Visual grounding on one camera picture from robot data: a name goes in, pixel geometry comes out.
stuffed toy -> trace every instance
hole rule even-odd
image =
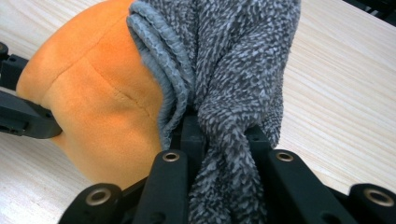
[[[52,111],[52,140],[93,182],[126,188],[170,146],[186,107],[208,139],[190,223],[263,223],[247,128],[275,147],[300,0],[110,0],[58,30],[17,94]]]

light wood surface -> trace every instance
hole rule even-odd
[[[0,41],[30,58],[56,29],[100,0],[2,0]],[[296,152],[344,193],[396,192],[396,28],[342,2],[303,0],[285,72],[278,148]],[[0,133],[0,223],[56,223],[90,185],[48,140]]]

